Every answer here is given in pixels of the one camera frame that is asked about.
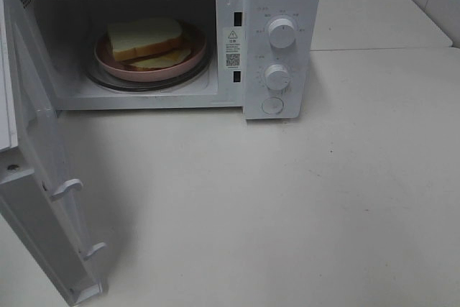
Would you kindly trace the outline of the round door release button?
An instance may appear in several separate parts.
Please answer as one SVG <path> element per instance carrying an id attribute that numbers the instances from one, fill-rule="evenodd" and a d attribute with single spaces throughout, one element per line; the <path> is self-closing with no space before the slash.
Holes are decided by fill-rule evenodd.
<path id="1" fill-rule="evenodd" d="M 278 97 L 270 97 L 262 102 L 262 110 L 266 114 L 279 114 L 283 108 L 284 102 Z"/>

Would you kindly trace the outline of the pink round plate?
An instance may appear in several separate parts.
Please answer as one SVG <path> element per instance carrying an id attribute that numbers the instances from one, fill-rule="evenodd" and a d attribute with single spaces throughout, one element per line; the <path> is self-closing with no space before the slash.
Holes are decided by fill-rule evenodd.
<path id="1" fill-rule="evenodd" d="M 186 22 L 182 22 L 181 25 L 183 27 L 183 43 L 176 49 L 189 47 L 191 49 L 191 54 L 183 62 L 172 67 L 157 70 L 135 70 L 129 66 L 125 66 L 124 63 L 153 58 L 156 55 L 117 62 L 111 54 L 108 35 L 103 35 L 96 42 L 94 47 L 95 58 L 106 72 L 125 81 L 152 82 L 177 77 L 195 66 L 199 60 L 204 57 L 208 49 L 206 34 L 202 30 Z"/>

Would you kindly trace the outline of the upper white power knob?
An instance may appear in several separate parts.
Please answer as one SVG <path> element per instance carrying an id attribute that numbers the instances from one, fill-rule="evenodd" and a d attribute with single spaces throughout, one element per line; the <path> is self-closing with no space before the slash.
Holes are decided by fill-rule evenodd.
<path id="1" fill-rule="evenodd" d="M 267 34 L 271 46 L 284 49 L 296 40 L 297 24 L 289 16 L 273 17 L 267 23 Z"/>

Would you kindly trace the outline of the white microwave door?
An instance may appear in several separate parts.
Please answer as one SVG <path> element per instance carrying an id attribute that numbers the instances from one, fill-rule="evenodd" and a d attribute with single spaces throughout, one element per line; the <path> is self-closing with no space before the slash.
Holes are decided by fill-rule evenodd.
<path id="1" fill-rule="evenodd" d="M 1 0 L 1 214 L 69 306 L 103 292 L 47 83 L 50 59 L 30 0 Z"/>

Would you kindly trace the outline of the white warning label sticker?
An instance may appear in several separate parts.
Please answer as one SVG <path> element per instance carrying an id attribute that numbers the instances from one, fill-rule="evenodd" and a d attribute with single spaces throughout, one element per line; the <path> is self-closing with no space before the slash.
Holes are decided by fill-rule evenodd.
<path id="1" fill-rule="evenodd" d="M 223 49 L 225 68 L 240 68 L 243 38 L 244 35 L 242 34 L 241 27 L 225 27 L 223 29 Z"/>

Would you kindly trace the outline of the white microwave oven body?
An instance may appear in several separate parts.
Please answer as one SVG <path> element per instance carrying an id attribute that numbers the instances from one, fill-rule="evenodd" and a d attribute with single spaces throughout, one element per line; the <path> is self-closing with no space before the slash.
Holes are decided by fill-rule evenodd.
<path id="1" fill-rule="evenodd" d="M 236 107 L 247 119 L 295 118 L 300 113 L 318 0 L 30 0 L 32 13 L 52 69 L 47 89 L 56 111 L 118 109 L 194 109 Z M 267 23 L 289 16 L 296 40 L 284 49 L 271 46 Z M 185 85 L 161 91 L 123 92 L 89 80 L 83 68 L 113 23 L 167 17 L 206 34 L 211 64 Z M 223 29 L 241 27 L 241 66 L 224 67 Z M 291 76 L 287 88 L 270 90 L 264 71 L 283 64 Z M 262 102 L 281 98 L 279 114 L 266 114 Z"/>

